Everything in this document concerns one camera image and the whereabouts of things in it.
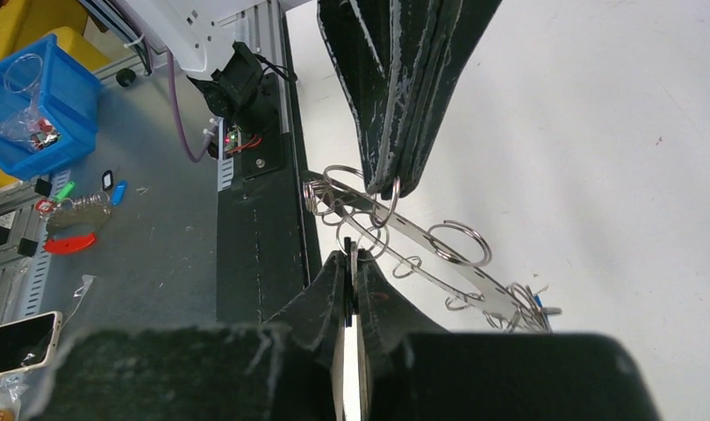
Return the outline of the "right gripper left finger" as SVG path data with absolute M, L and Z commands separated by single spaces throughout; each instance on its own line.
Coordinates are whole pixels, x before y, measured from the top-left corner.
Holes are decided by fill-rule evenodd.
M 323 367 L 331 383 L 343 376 L 346 255 L 330 253 L 313 282 L 265 323 L 285 325 L 291 337 Z

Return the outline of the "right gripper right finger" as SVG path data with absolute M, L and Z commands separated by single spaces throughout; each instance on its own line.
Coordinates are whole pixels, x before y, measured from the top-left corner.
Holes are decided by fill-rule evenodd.
M 391 285 L 372 254 L 363 249 L 357 251 L 354 299 L 361 384 L 391 374 L 390 353 L 406 334 L 448 331 Z

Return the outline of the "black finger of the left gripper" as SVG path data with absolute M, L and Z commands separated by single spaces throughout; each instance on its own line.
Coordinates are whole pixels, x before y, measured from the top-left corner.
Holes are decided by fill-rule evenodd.
M 500 0 L 440 2 L 398 164 L 401 197 L 416 190 L 456 84 L 500 5 Z
M 347 99 L 370 194 L 420 182 L 439 120 L 426 100 L 440 1 L 319 1 L 326 50 Z

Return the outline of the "round metal keyring disc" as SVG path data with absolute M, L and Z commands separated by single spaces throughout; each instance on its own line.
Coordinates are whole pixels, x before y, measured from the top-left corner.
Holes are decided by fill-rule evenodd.
M 395 278 L 418 275 L 447 293 L 445 306 L 450 311 L 472 308 L 480 311 L 488 325 L 503 332 L 551 333 L 550 318 L 561 315 L 556 307 L 544 306 L 540 310 L 533 299 L 538 294 L 529 286 L 517 282 L 502 284 L 486 271 L 493 258 L 488 242 L 468 225 L 446 219 L 427 229 L 396 212 L 396 204 L 384 204 L 374 195 L 368 195 L 333 178 L 334 172 L 344 172 L 361 177 L 362 171 L 332 165 L 323 173 L 308 172 L 302 178 L 302 196 L 305 207 L 325 225 L 336 229 L 338 244 L 344 243 L 345 228 L 355 232 L 357 246 L 372 254 L 374 260 L 386 254 L 397 262 L 392 271 Z M 477 261 L 464 257 L 445 241 L 435 236 L 440 229 L 454 230 L 477 243 L 482 256 Z M 421 257 L 407 256 L 397 251 L 392 234 L 400 234 L 415 245 L 451 266 L 470 285 L 459 289 L 425 269 Z

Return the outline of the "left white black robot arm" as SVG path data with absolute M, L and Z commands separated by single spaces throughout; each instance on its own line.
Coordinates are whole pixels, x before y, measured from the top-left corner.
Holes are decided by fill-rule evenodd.
M 259 72 L 241 33 L 228 26 L 233 1 L 131 1 L 128 18 L 164 46 L 212 112 L 240 113 L 233 58 Z M 320 1 L 319 31 L 348 101 L 366 191 L 391 198 L 418 186 L 438 131 L 497 1 Z

